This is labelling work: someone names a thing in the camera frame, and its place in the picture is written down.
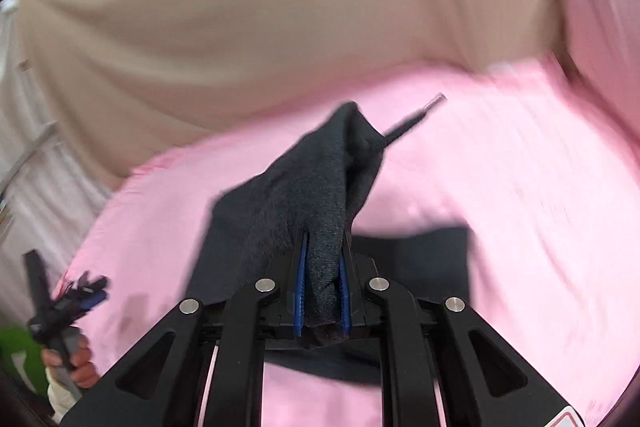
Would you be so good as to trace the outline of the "person left hand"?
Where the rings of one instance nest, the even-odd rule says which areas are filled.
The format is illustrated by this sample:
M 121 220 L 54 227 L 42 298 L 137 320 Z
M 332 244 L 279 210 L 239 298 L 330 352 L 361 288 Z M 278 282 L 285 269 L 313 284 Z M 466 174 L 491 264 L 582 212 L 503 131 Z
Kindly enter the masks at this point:
M 48 375 L 62 384 L 62 378 L 58 373 L 65 369 L 65 366 L 58 351 L 43 348 L 41 358 Z M 100 375 L 93 364 L 90 343 L 85 335 L 78 337 L 77 349 L 70 356 L 70 364 L 74 368 L 73 372 L 70 372 L 70 379 L 79 388 L 89 389 L 99 381 Z

